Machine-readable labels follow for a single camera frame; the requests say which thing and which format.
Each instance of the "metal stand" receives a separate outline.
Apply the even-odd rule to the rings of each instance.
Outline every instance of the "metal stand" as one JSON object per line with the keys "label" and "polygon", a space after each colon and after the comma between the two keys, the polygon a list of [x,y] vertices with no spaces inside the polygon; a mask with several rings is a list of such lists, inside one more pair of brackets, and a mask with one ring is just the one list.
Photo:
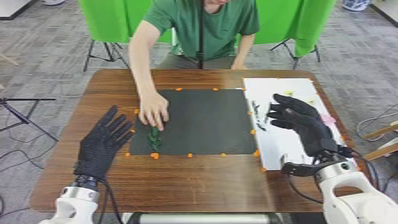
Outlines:
{"label": "metal stand", "polygon": [[197,51],[197,68],[204,68],[204,0],[199,7],[199,51]]}
{"label": "metal stand", "polygon": [[119,45],[117,43],[107,43],[107,42],[103,42],[103,47],[105,47],[105,51],[107,51],[107,54],[108,54],[108,58],[101,58],[101,57],[98,57],[98,56],[92,55],[94,43],[96,43],[96,41],[92,40],[92,41],[91,41],[89,54],[87,54],[87,58],[85,58],[83,72],[87,71],[91,58],[98,58],[98,59],[101,59],[101,60],[107,61],[107,62],[115,62],[115,61],[121,59],[124,65],[126,65],[126,68],[130,69],[126,60],[124,60],[124,58],[123,58],[123,56],[121,56],[121,52],[119,52],[119,50],[117,50],[117,48],[123,49],[121,45]]}
{"label": "metal stand", "polygon": [[[23,124],[32,124],[34,127],[39,129],[39,131],[43,132],[43,134],[55,140],[59,141],[59,139],[51,136],[51,134],[44,131],[44,129],[41,128],[41,126],[34,123],[34,121],[30,120],[30,116],[35,110],[35,107],[39,105],[41,101],[53,101],[55,99],[7,99],[2,98],[0,99],[0,106],[9,110],[9,112],[12,113],[12,115],[16,116],[16,118],[19,119],[19,122],[14,123],[12,125],[9,125],[5,128],[0,129],[0,132],[9,130],[11,128],[14,128],[16,126],[23,125]],[[28,115],[25,116],[21,114],[21,112],[14,109],[14,107],[9,105],[9,101],[34,101],[34,106],[30,108],[28,111]]]}
{"label": "metal stand", "polygon": [[[274,51],[281,46],[284,46],[284,48],[286,48],[286,50],[288,50],[288,52],[290,52],[290,57],[291,57],[291,59],[293,59],[293,70],[295,70],[295,69],[297,69],[297,66],[298,66],[300,58],[295,57],[295,54],[293,54],[293,52],[291,52],[291,50],[290,50],[290,47],[288,47],[288,45],[286,45],[286,42],[288,42],[290,40],[291,40],[291,39],[286,39],[286,40],[277,44],[277,46],[270,49],[270,51]],[[311,51],[311,53],[316,54],[316,59],[318,59],[318,62],[320,62],[318,45],[314,45],[314,50]]]}

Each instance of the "green screen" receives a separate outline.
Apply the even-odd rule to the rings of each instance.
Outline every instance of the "green screen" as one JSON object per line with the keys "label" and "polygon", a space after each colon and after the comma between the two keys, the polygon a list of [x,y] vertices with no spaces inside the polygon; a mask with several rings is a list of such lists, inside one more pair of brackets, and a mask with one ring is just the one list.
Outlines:
{"label": "green screen", "polygon": [[[314,49],[336,0],[258,0],[261,31],[256,44],[295,39],[295,56]],[[92,39],[128,42],[151,0],[80,0]],[[170,31],[160,42],[170,42]]]}

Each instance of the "black mat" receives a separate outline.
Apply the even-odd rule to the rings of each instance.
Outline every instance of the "black mat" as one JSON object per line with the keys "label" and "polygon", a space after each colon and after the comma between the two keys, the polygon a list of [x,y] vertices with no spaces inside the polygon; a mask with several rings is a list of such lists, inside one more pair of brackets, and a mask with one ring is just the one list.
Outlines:
{"label": "black mat", "polygon": [[[160,91],[169,100],[170,121],[160,134],[160,154],[250,154],[256,141],[242,90]],[[147,134],[151,127],[135,121],[131,154],[153,152]]]}

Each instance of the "floor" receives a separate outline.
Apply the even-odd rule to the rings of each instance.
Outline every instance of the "floor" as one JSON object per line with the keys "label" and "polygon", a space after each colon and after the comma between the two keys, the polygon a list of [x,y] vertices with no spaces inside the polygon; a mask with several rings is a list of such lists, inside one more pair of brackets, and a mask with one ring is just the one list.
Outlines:
{"label": "floor", "polygon": [[[89,32],[76,0],[55,7],[46,7],[37,1],[14,21],[0,21],[0,53],[19,63],[16,66],[0,58],[0,97],[57,98],[41,103],[32,119],[50,133],[59,136],[67,124],[80,101],[92,73],[101,68],[124,68],[123,63],[92,60],[89,71],[82,72],[89,48]],[[247,58],[250,69],[291,69],[291,59],[274,45],[256,46]],[[151,65],[154,66],[167,54],[169,45],[158,44],[153,50]],[[103,54],[101,45],[96,53]],[[322,63],[309,55],[298,69],[314,73],[322,82],[341,120],[355,139],[357,150],[368,153],[398,134],[389,134],[375,143],[355,135],[355,125],[375,117],[398,103],[398,29],[371,9],[362,13],[346,12],[339,6],[332,12],[325,32],[320,39]],[[27,113],[30,102],[11,102]],[[398,119],[389,117],[375,122],[368,131],[380,128]],[[14,122],[9,113],[0,109],[2,126]],[[21,149],[30,157],[37,156],[53,146],[48,137],[39,136],[32,127],[19,126],[0,133],[0,155]],[[35,159],[41,167],[51,151]],[[380,181],[394,173],[396,155],[375,161]],[[43,170],[30,163],[12,167],[25,161],[21,153],[12,153],[0,159],[0,195],[5,200],[5,212],[28,207],[32,188]],[[389,196],[398,201],[398,179],[393,180]],[[25,210],[0,219],[2,224],[39,223],[51,214]]]}

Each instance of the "robotic hand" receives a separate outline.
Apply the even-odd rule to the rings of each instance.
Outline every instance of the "robotic hand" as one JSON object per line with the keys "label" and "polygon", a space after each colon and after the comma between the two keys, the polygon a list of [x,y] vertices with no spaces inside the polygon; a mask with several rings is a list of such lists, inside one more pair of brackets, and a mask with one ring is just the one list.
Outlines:
{"label": "robotic hand", "polygon": [[[398,205],[373,188],[355,164],[346,161],[332,140],[332,132],[323,124],[316,109],[295,98],[274,95],[279,104],[272,105],[268,117],[272,125],[293,129],[307,156],[316,165],[284,163],[282,173],[293,176],[314,176],[323,194],[323,213],[329,224],[393,224]],[[336,196],[339,187],[353,187],[362,192]]]}
{"label": "robotic hand", "polygon": [[101,120],[80,142],[76,180],[64,188],[57,199],[57,213],[51,220],[39,224],[92,224],[98,208],[98,181],[105,181],[115,153],[131,139],[131,122],[126,115],[114,119],[117,107],[112,106]]}

